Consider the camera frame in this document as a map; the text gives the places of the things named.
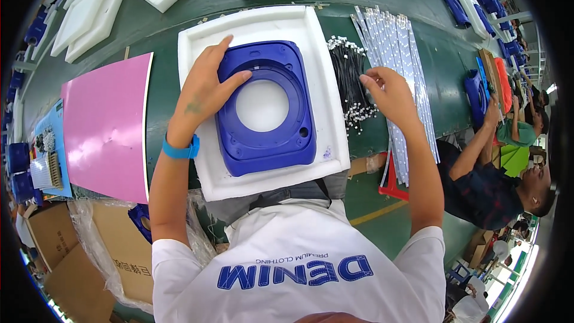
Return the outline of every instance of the pink board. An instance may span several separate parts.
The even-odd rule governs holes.
[[[70,183],[147,204],[145,110],[153,53],[90,71],[62,85]]]

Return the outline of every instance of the led strip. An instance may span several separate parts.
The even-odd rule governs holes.
[[[366,50],[371,67],[385,66],[392,68],[405,79],[413,94],[419,119],[424,125],[425,134],[436,163],[440,162],[436,147],[436,137],[432,122],[431,106],[427,94],[427,84],[422,72],[419,51],[410,20],[402,14],[394,16],[375,8],[355,6],[351,20],[359,39]],[[395,162],[397,180],[409,186],[409,158],[406,151],[406,140],[401,130],[387,119],[389,129],[389,151]],[[381,186],[384,184],[389,169],[390,156],[384,167]]]

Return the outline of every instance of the tattoo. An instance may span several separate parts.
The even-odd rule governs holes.
[[[188,113],[188,112],[200,113],[201,112],[201,102],[199,102],[198,99],[199,98],[197,97],[197,95],[194,95],[193,101],[191,103],[187,104],[187,106],[185,107],[184,113]]]

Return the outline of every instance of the red stool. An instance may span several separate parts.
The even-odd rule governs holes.
[[[397,174],[395,173],[393,155],[391,154],[389,159],[389,183],[387,186],[379,186],[379,194],[387,194],[391,197],[402,199],[404,201],[409,200],[409,193],[407,191],[400,190],[397,187]]]

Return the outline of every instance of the green shirt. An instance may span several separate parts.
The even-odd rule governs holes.
[[[535,129],[532,125],[521,121],[518,122],[518,135],[520,136],[519,140],[514,141],[512,139],[512,120],[506,120],[504,124],[500,124],[497,130],[498,141],[508,145],[530,147],[536,141]]]

